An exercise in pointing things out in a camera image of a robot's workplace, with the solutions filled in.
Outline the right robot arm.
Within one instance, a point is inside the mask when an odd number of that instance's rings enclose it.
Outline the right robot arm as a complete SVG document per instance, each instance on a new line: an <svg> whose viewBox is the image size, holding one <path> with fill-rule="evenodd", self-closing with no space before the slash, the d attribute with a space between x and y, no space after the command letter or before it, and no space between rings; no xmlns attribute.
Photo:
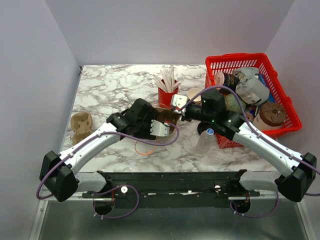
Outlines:
<svg viewBox="0 0 320 240"><path fill-rule="evenodd" d="M200 95L201 105L174 95L171 104L175 113L181 114L182 120L210 124L215 133L251 149L276 168L273 173L246 171L230 183L230 191L241 196L247 190L267 190L300 202L316 178L316 157L290 150L254 127L244 115L227 111L224 95L214 87L203 89Z"/></svg>

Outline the paper takeout bag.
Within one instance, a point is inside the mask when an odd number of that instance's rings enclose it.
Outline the paper takeout bag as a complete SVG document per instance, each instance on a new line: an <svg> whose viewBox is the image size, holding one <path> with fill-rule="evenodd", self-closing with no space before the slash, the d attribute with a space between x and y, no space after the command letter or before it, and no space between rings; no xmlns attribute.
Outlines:
<svg viewBox="0 0 320 240"><path fill-rule="evenodd" d="M158 111L158 116L156 117L157 121L171 123L175 126L179 125L180 115L169 110L165 104L160 103L153 107ZM167 143L170 141L170 137L172 137L176 132L176 129L173 126L170 126L168 136L157 136L155 142L157 144ZM134 145L135 152L141 156L152 154L156 148L157 146L152 146L139 141L136 141Z"/></svg>

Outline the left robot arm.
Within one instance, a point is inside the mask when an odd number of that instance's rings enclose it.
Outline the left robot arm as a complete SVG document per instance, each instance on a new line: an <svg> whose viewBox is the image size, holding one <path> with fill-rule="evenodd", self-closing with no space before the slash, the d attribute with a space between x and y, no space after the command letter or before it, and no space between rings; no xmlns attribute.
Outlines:
<svg viewBox="0 0 320 240"><path fill-rule="evenodd" d="M102 171L80 170L102 150L125 137L155 140L151 127L158 113L150 103L139 98L125 111L111 114L98 130L75 146L61 153L49 151L43 158L40 184L59 202L76 192L95 192L101 198L107 197L111 179Z"/></svg>

